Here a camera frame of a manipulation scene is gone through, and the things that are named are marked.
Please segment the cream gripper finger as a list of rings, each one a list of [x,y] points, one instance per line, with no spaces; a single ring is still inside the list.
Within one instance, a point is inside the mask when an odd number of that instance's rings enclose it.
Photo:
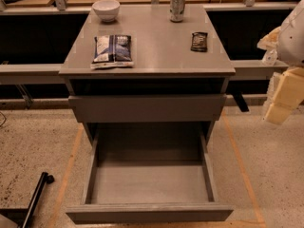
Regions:
[[[304,101],[304,68],[291,67],[275,76],[275,92],[268,95],[264,120],[283,124]]]
[[[274,28],[267,35],[261,38],[256,46],[263,50],[267,50],[269,48],[276,48],[279,33],[280,33],[280,27]]]

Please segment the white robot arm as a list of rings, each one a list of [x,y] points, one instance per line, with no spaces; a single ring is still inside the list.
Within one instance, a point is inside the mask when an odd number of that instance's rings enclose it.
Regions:
[[[301,0],[282,24],[257,43],[265,50],[262,64],[273,66],[276,61],[288,69],[275,76],[275,91],[268,95],[264,119],[282,124],[304,101],[304,0]]]

